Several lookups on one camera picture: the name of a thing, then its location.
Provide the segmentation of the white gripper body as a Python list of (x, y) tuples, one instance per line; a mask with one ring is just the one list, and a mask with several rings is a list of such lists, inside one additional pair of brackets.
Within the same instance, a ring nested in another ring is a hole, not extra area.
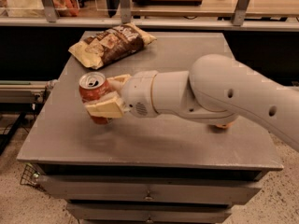
[(127, 108), (138, 118), (158, 116), (153, 106), (151, 91), (157, 74), (155, 70), (138, 72), (129, 78), (121, 90), (121, 98)]

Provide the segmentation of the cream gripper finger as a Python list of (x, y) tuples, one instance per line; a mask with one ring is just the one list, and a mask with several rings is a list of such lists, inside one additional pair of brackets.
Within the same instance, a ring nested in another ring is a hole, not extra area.
[(116, 77), (109, 77), (107, 79), (110, 88), (113, 91), (120, 92), (124, 86), (124, 84), (131, 78), (129, 74), (119, 75)]
[(110, 119), (122, 118), (127, 111), (125, 102), (116, 91), (104, 95), (99, 100), (87, 102), (84, 106), (91, 116)]

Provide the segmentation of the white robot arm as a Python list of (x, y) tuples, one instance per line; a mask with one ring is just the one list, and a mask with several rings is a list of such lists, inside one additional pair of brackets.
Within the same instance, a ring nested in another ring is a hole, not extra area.
[(299, 151), (299, 91), (226, 56), (203, 56), (188, 71), (110, 78), (91, 72), (79, 80), (79, 92), (97, 123), (129, 112), (139, 118), (170, 114), (227, 127), (242, 116)]

